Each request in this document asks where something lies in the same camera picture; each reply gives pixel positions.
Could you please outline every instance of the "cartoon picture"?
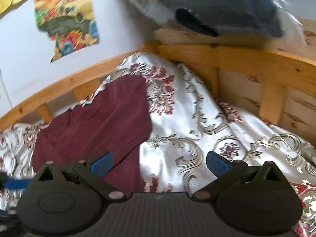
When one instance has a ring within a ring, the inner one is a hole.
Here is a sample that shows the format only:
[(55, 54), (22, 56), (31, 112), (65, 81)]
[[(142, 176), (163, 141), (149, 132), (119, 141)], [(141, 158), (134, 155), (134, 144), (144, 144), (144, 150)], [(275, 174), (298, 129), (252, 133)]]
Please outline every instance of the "cartoon picture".
[(34, 0), (36, 24), (55, 41), (52, 61), (97, 42), (90, 0)]

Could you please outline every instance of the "wall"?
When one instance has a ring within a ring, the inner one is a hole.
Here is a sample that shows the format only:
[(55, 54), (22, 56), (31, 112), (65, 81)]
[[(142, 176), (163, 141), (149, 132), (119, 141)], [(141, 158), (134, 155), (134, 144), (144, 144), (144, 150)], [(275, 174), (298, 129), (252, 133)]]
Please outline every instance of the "wall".
[(92, 0), (99, 43), (50, 64), (54, 42), (37, 30), (33, 2), (0, 19), (0, 69), (13, 106), (73, 72), (136, 49), (157, 28), (126, 0)]

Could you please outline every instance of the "ribbed gray panel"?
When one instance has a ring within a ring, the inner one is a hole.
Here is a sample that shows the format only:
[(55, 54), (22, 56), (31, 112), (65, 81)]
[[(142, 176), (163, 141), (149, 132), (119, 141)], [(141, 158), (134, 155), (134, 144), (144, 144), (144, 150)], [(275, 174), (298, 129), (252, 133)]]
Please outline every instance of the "ribbed gray panel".
[[(194, 202), (185, 193), (135, 193), (127, 202), (111, 204), (96, 224), (72, 236), (253, 237), (227, 226), (210, 205)], [(292, 232), (278, 235), (295, 236)]]

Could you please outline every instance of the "maroon cloth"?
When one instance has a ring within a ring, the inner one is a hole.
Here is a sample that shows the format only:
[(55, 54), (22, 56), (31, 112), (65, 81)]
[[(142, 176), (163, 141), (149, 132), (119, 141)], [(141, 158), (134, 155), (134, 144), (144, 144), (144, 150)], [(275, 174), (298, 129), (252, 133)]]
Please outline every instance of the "maroon cloth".
[(75, 106), (39, 132), (33, 168), (37, 172), (47, 161), (71, 166), (110, 151), (113, 168), (105, 180), (129, 195), (143, 186), (139, 145), (151, 130), (145, 80), (125, 75), (107, 84), (91, 104)]

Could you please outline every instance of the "bed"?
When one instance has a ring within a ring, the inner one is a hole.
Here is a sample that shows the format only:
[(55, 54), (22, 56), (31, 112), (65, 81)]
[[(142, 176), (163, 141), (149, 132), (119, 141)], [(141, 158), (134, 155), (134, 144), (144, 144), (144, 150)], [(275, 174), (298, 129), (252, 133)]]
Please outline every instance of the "bed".
[[(263, 78), (259, 118), (217, 100), (219, 69)], [(78, 71), (0, 118), (1, 171), (18, 179), (35, 174), (31, 157), (36, 136), (49, 123), (16, 124), (19, 119), (37, 111), (43, 122), (50, 122), (49, 101), (73, 91), (79, 105), (87, 106), (108, 83), (125, 74), (141, 74), (148, 86), (153, 131), (140, 146), (144, 191), (193, 194), (216, 179), (206, 167), (209, 151), (254, 166), (271, 160), (304, 204), (296, 233), (301, 237), (316, 233), (316, 150), (277, 126), (287, 87), (316, 98), (316, 61), (282, 51), (154, 41)], [(14, 206), (22, 192), (2, 190), (1, 209)]]

